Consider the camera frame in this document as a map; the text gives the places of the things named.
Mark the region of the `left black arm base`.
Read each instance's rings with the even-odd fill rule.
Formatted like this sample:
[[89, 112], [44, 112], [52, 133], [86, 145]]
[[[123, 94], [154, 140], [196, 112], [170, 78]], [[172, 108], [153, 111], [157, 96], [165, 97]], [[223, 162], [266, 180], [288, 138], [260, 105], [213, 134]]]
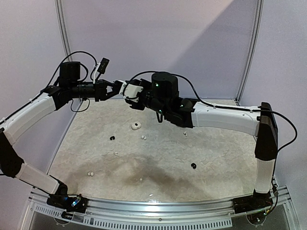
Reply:
[[47, 204], [67, 212], [85, 213], [89, 199], [79, 195], [49, 195]]

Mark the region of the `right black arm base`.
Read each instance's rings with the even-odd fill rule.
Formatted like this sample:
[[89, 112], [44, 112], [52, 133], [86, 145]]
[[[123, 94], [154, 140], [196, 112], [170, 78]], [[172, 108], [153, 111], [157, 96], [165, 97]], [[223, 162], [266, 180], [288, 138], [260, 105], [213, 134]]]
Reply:
[[262, 194], [253, 192], [251, 195], [232, 199], [233, 209], [236, 214], [262, 209], [272, 205], [270, 192]]

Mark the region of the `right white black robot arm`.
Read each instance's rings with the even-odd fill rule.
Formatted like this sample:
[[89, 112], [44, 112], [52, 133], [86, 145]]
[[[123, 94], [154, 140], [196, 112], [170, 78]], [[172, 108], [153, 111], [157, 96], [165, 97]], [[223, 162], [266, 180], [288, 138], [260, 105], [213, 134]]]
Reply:
[[257, 174], [254, 194], [248, 199], [252, 209], [258, 209], [266, 200], [278, 154], [278, 128], [269, 103], [260, 106], [237, 106], [209, 103], [199, 96], [195, 99], [179, 96], [180, 75], [150, 71], [151, 81], [123, 82], [119, 94], [131, 108], [149, 108], [156, 112], [159, 122], [166, 120], [178, 127], [213, 127], [255, 136]]

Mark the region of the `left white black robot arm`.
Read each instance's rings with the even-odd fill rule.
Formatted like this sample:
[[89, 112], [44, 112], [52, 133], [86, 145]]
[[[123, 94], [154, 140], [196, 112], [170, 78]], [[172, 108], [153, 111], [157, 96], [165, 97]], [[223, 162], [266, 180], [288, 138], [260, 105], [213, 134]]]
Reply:
[[71, 204], [65, 185], [52, 176], [26, 163], [14, 150], [16, 141], [45, 116], [61, 109], [77, 98], [106, 101], [124, 91], [126, 83], [121, 80], [109, 82], [93, 78], [90, 82], [80, 79], [80, 62], [62, 62], [57, 70], [59, 76], [34, 99], [5, 117], [0, 122], [0, 170], [2, 174], [21, 180], [47, 194], [61, 208]]

